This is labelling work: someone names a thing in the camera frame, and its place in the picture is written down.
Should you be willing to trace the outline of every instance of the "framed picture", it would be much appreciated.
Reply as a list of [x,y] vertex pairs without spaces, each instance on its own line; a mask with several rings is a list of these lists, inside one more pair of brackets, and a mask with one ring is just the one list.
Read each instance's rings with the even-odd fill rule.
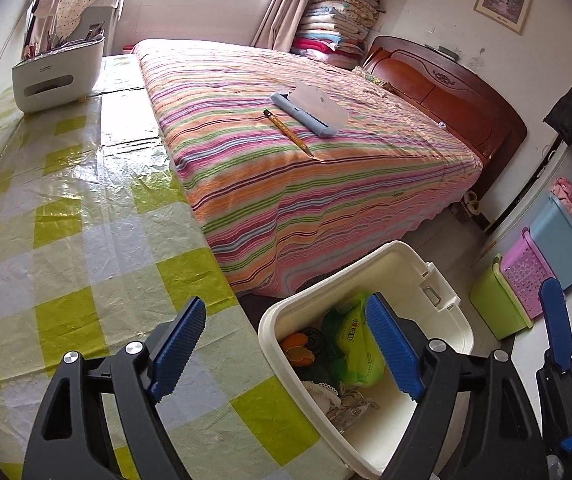
[[477,0],[474,10],[521,34],[532,0]]

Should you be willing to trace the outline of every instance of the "pink basket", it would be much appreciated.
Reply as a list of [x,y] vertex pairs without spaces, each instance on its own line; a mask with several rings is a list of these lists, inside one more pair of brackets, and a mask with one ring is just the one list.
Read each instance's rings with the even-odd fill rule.
[[539,302],[539,288],[545,280],[554,278],[555,275],[534,244],[527,227],[501,260],[499,270],[510,283],[530,319],[541,314],[543,309]]

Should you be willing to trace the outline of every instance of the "plastic tablecloth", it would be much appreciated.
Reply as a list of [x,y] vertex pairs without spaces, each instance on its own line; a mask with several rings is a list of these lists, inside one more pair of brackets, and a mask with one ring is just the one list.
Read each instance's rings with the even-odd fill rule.
[[[277,380],[187,203],[137,61],[105,58],[91,97],[23,117],[0,96],[0,467],[21,477],[69,350],[116,352],[205,300],[206,329],[157,406],[195,480],[350,475]],[[137,478],[112,396],[112,443]]]

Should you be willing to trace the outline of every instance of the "white storage bin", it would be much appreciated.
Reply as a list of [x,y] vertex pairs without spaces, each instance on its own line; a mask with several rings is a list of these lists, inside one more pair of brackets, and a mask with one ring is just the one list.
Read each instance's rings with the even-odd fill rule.
[[367,479],[381,476],[397,449],[416,403],[401,393],[386,368],[370,388],[360,388],[380,410],[368,410],[339,434],[317,407],[281,351],[279,341],[319,322],[333,306],[360,292],[381,292],[398,316],[412,319],[428,338],[438,337],[469,354],[472,329],[459,298],[434,264],[403,242],[390,242],[351,266],[274,304],[261,318],[259,344],[275,375],[337,455]]

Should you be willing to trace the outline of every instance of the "bed frame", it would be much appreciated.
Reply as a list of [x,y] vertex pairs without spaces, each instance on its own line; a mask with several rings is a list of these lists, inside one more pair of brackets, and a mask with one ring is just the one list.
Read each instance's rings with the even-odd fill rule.
[[363,64],[389,81],[394,94],[473,150],[483,164],[472,190],[481,198],[504,170],[528,133],[514,108],[488,83],[435,50],[380,36]]

